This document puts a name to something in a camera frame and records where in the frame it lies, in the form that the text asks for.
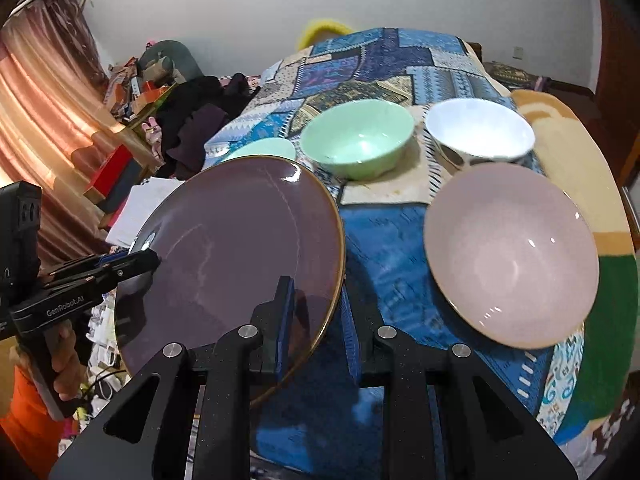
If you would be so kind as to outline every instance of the gold rim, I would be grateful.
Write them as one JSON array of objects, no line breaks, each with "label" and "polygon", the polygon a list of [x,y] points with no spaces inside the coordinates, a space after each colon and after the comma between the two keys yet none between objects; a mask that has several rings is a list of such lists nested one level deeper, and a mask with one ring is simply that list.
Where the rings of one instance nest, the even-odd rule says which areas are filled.
[{"label": "gold rim", "polygon": [[[340,299],[340,294],[342,293],[342,283],[344,281],[344,269],[345,269],[345,266],[346,266],[346,247],[345,247],[345,240],[344,240],[344,226],[342,225],[342,219],[340,218],[340,212],[338,211],[338,205],[335,202],[334,197],[331,195],[331,193],[329,193],[329,190],[325,187],[325,185],[322,183],[322,181],[320,179],[318,179],[318,177],[316,177],[313,174],[312,171],[309,171],[303,164],[300,164],[299,162],[297,162],[295,160],[289,160],[288,158],[282,158],[280,156],[274,156],[274,155],[247,155],[247,156],[242,156],[242,157],[239,157],[239,158],[232,158],[231,160],[224,160],[223,162],[220,162],[219,164],[216,164],[215,166],[210,166],[206,170],[201,171],[200,173],[198,173],[198,175],[203,174],[206,171],[212,170],[213,168],[217,168],[217,167],[221,166],[222,164],[229,164],[229,163],[237,162],[238,160],[242,160],[244,158],[275,158],[277,160],[286,160],[287,162],[289,162],[291,164],[295,164],[299,168],[301,168],[303,173],[306,172],[309,176],[311,176],[312,180],[316,183],[316,185],[319,186],[322,189],[322,192],[324,192],[324,195],[327,197],[328,202],[331,205],[332,211],[334,212],[335,222],[336,222],[336,225],[338,227],[338,241],[339,241],[339,245],[340,245],[340,262],[338,264],[338,272],[337,272],[337,275],[335,277],[335,280],[337,282],[337,286],[335,288],[334,296],[332,297],[331,303],[330,303],[329,308],[327,310],[326,316],[324,317],[322,325],[320,326],[320,329],[318,330],[318,332],[316,333],[316,336],[314,337],[313,341],[311,342],[311,345],[310,345],[308,351],[305,352],[304,354],[302,354],[293,363],[293,365],[291,366],[291,368],[289,368],[289,370],[284,375],[282,380],[278,384],[276,384],[275,386],[271,386],[269,389],[267,389],[266,391],[261,393],[255,399],[251,400],[250,408],[255,408],[255,407],[259,406],[261,403],[263,403],[267,398],[272,396],[281,386],[286,384],[287,381],[290,380],[292,375],[304,363],[306,363],[308,361],[308,359],[311,357],[311,354],[316,350],[316,348],[318,348],[318,345],[322,341],[322,338],[324,337],[324,334],[326,333],[326,329],[329,326],[329,323],[331,322],[332,317],[334,316],[336,306],[338,305],[338,300]],[[158,208],[160,208],[160,206],[164,203],[164,200],[162,200],[162,202],[160,203]],[[127,373],[131,377],[133,377],[133,374],[129,371],[129,367],[127,367],[127,363],[125,362],[124,355],[120,352],[120,348],[119,348],[120,345],[119,345],[119,342],[118,342],[118,334],[117,334],[117,325],[118,325],[118,317],[117,317],[117,306],[118,306],[118,304],[117,304],[117,288],[116,288],[115,299],[116,299],[116,303],[114,305],[113,320],[114,320],[114,328],[115,328],[115,331],[116,331],[116,343],[118,345],[118,353],[120,354],[120,361],[122,362],[122,365],[124,366],[125,370],[127,371]]]}]

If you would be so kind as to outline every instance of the green bowl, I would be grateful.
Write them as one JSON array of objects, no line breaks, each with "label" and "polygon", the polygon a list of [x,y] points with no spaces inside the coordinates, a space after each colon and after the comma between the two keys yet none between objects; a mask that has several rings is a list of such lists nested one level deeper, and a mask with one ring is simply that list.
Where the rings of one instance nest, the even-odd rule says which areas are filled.
[{"label": "green bowl", "polygon": [[370,180],[395,167],[414,132],[414,118],[400,105],[364,99],[321,113],[302,131],[300,149],[324,170]]}]

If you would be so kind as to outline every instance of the white bowl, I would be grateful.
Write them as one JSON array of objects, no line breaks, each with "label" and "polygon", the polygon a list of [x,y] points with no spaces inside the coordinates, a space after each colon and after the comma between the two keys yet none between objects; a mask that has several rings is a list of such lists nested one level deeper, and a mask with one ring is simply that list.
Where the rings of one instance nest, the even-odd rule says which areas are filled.
[{"label": "white bowl", "polygon": [[485,99],[450,99],[424,121],[442,155],[459,169],[480,162],[514,162],[536,142],[532,127],[516,112]]}]

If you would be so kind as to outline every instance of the hand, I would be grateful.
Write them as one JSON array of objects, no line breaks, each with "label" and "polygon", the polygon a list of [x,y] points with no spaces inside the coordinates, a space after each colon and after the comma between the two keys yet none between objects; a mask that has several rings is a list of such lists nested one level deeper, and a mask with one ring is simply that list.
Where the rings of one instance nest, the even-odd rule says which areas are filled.
[{"label": "hand", "polygon": [[[53,389],[60,395],[61,400],[71,400],[78,394],[86,369],[80,364],[76,353],[76,333],[71,322],[66,320],[59,324],[57,329],[60,342],[51,355],[51,367],[58,373]],[[11,357],[17,366],[31,376],[31,363],[25,352],[13,347]]]}]

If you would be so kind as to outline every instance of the metal screw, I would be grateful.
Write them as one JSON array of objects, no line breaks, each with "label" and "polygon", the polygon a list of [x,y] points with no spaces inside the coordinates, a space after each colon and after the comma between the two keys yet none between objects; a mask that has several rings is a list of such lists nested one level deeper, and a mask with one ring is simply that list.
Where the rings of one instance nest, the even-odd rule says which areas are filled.
[{"label": "metal screw", "polygon": [[177,355],[180,355],[180,352],[182,352],[182,347],[179,343],[169,343],[162,349],[164,357],[176,357]]},{"label": "metal screw", "polygon": [[469,348],[464,343],[456,343],[455,345],[453,345],[452,350],[453,355],[455,355],[456,357],[465,358],[471,355],[471,348]]},{"label": "metal screw", "polygon": [[245,339],[249,339],[258,333],[258,329],[253,325],[244,325],[238,329],[238,335],[240,337],[244,337]]},{"label": "metal screw", "polygon": [[398,335],[398,330],[392,326],[383,325],[378,329],[378,335],[382,339],[393,339]]}]

